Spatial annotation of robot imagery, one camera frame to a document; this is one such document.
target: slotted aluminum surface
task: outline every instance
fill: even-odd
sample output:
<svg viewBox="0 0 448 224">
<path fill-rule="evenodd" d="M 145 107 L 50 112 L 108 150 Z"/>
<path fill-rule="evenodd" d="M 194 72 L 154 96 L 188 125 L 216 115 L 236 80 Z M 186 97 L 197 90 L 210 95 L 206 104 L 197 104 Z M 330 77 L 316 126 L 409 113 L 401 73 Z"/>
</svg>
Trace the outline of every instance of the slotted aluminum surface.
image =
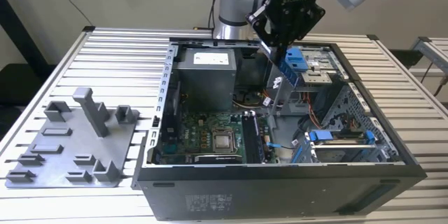
<svg viewBox="0 0 448 224">
<path fill-rule="evenodd" d="M 149 112 L 156 103 L 168 38 L 176 36 L 208 38 L 210 33 L 97 28 L 80 35 L 0 142 L 0 220 L 12 223 L 156 222 L 141 192 L 133 191 L 129 185 L 138 145 L 150 127 Z M 232 223 L 446 223 L 446 111 L 380 42 L 354 35 L 308 35 L 304 41 L 338 44 L 428 178 L 365 217 L 237 220 Z M 44 105 L 49 100 L 76 105 L 70 95 L 77 86 L 92 87 L 94 100 L 105 102 L 106 106 L 129 104 L 141 113 L 118 187 L 6 189 L 5 174 L 44 123 Z"/>
</svg>

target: wall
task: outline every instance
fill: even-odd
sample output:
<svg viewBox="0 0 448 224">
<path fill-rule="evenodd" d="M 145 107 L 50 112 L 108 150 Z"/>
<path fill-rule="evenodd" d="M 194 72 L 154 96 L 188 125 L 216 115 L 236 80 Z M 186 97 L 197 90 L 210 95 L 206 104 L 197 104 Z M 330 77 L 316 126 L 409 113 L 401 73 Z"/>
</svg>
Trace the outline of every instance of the wall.
<svg viewBox="0 0 448 224">
<path fill-rule="evenodd" d="M 10 63 L 24 63 L 25 60 L 0 26 L 0 70 Z"/>
<path fill-rule="evenodd" d="M 73 0 L 96 26 L 206 26 L 212 0 Z M 9 0 L 46 59 L 57 62 L 88 24 L 68 0 Z M 314 33 L 376 34 L 389 48 L 409 48 L 417 36 L 448 37 L 445 0 L 366 0 L 346 12 L 317 0 L 326 16 Z"/>
</svg>

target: label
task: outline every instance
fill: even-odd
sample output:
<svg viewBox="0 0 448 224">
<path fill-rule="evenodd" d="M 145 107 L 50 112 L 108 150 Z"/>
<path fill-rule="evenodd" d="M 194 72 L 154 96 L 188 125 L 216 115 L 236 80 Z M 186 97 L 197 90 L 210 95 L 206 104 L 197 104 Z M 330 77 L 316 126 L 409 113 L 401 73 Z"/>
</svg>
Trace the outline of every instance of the label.
<svg viewBox="0 0 448 224">
<path fill-rule="evenodd" d="M 269 97 L 266 97 L 262 101 L 262 105 L 269 106 L 270 101 L 272 101 L 272 99 Z"/>
<path fill-rule="evenodd" d="M 297 144 L 298 144 L 298 140 L 294 139 L 294 140 L 292 141 L 292 145 L 293 145 L 293 146 L 297 146 Z"/>
<path fill-rule="evenodd" d="M 229 211 L 232 205 L 230 194 L 185 195 L 186 210 L 190 212 Z"/>
<path fill-rule="evenodd" d="M 194 53 L 193 64 L 198 65 L 228 65 L 229 55 L 214 52 Z"/>
<path fill-rule="evenodd" d="M 318 66 L 318 63 L 316 61 L 308 61 L 308 64 L 310 64 L 312 66 Z"/>
</svg>

